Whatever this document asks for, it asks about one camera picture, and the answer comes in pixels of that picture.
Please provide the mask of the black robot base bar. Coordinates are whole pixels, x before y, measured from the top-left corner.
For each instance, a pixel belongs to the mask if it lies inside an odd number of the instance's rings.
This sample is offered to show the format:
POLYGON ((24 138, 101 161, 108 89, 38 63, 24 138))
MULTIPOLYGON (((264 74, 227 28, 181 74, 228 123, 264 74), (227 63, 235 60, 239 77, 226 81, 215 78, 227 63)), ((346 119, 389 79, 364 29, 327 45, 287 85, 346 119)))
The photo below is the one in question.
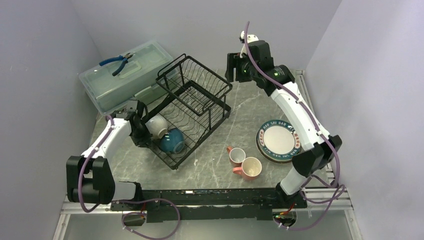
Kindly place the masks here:
POLYGON ((148 223, 181 220, 256 219, 270 221, 285 209, 305 209, 299 195, 281 200, 273 187, 230 189, 143 190, 146 203, 111 203, 115 212, 143 210, 148 223))

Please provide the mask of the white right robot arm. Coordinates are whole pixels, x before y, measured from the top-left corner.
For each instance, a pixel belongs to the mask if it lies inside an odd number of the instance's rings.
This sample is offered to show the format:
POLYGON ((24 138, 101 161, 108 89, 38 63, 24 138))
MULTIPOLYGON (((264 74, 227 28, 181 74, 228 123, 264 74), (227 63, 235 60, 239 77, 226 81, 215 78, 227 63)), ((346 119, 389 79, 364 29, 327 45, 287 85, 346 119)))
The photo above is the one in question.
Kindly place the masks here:
POLYGON ((276 203, 287 208, 315 171, 332 160, 340 162, 338 150, 342 140, 339 135, 331 135, 312 113, 289 68, 274 64, 266 41, 245 38, 240 42, 241 51, 227 55, 226 79, 240 83, 254 81, 285 113, 303 148, 302 153, 292 158, 291 170, 276 186, 276 203))

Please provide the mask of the black wire dish rack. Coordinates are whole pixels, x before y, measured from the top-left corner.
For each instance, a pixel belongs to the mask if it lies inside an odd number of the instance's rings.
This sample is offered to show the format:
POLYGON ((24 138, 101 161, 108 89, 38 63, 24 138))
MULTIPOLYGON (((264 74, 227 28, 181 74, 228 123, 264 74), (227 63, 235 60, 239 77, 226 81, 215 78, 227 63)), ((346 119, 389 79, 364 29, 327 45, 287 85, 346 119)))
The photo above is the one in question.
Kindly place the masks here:
POLYGON ((143 117, 162 116, 170 129, 181 131, 182 146, 165 147, 158 137, 138 142, 150 149, 170 169, 176 170, 226 119, 231 107, 226 103, 233 86, 190 55, 182 54, 157 73, 157 84, 165 98, 143 117))

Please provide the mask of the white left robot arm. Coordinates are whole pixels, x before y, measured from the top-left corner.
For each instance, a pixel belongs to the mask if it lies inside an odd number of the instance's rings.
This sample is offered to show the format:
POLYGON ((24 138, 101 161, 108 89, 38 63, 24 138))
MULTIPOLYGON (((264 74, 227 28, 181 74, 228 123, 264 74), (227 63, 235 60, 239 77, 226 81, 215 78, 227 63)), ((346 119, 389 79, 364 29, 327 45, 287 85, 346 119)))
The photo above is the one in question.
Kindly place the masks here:
POLYGON ((106 127, 83 153, 70 156, 66 162, 66 190, 70 202, 79 203, 85 212, 86 204, 107 205, 113 201, 137 210, 144 203, 141 184, 116 181, 109 160, 124 140, 131 138, 139 148, 147 147, 151 133, 147 129, 147 106, 139 100, 130 100, 123 110, 106 116, 106 127))

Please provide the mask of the large pink mug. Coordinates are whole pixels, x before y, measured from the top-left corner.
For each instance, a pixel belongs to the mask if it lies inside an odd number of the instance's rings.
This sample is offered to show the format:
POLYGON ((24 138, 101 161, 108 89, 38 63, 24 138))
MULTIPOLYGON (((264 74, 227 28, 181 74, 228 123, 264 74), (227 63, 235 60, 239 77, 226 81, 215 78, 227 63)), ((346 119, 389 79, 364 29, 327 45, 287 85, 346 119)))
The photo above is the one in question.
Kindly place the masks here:
POLYGON ((234 167, 232 172, 241 176, 246 181, 253 181, 262 172, 262 163, 255 157, 247 157, 240 166, 234 167))

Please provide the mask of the white ceramic bowl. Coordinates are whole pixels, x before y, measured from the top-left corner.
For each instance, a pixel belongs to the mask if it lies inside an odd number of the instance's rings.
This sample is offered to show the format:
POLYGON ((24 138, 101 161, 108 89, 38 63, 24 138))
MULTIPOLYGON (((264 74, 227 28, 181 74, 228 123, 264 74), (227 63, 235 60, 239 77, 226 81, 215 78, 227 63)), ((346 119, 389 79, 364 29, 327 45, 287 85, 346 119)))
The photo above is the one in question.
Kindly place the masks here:
POLYGON ((153 116, 145 123, 153 137, 161 139, 168 132, 168 122, 160 114, 153 116))

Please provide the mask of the dark blue tan bowl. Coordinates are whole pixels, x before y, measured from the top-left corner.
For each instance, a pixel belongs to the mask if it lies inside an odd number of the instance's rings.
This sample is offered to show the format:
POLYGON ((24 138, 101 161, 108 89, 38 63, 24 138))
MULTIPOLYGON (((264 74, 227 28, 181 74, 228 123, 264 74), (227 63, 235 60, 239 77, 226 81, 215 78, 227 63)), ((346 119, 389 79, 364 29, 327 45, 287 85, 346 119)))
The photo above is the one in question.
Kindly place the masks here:
POLYGON ((185 147, 185 139, 178 128, 170 129, 160 140, 159 149, 165 153, 178 154, 185 147))

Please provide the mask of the green rimmed white plate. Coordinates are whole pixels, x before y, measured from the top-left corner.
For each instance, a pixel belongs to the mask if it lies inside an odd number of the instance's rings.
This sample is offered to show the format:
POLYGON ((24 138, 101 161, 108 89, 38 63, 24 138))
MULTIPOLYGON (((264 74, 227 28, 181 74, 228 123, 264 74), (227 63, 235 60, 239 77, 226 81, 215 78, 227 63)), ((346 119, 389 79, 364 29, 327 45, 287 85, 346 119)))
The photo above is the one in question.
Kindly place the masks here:
POLYGON ((268 160, 286 164, 301 152, 300 137, 287 121, 272 119, 264 122, 256 133, 256 146, 268 160))

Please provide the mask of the small pink mug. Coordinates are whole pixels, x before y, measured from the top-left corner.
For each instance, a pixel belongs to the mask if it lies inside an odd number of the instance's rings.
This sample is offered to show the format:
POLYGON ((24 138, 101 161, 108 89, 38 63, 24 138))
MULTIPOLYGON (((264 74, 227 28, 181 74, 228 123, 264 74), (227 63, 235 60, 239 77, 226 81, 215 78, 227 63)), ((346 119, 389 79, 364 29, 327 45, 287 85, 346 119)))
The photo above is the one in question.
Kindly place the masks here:
POLYGON ((232 167, 240 167, 246 158, 246 153, 239 147, 228 146, 226 151, 229 156, 229 162, 232 167))

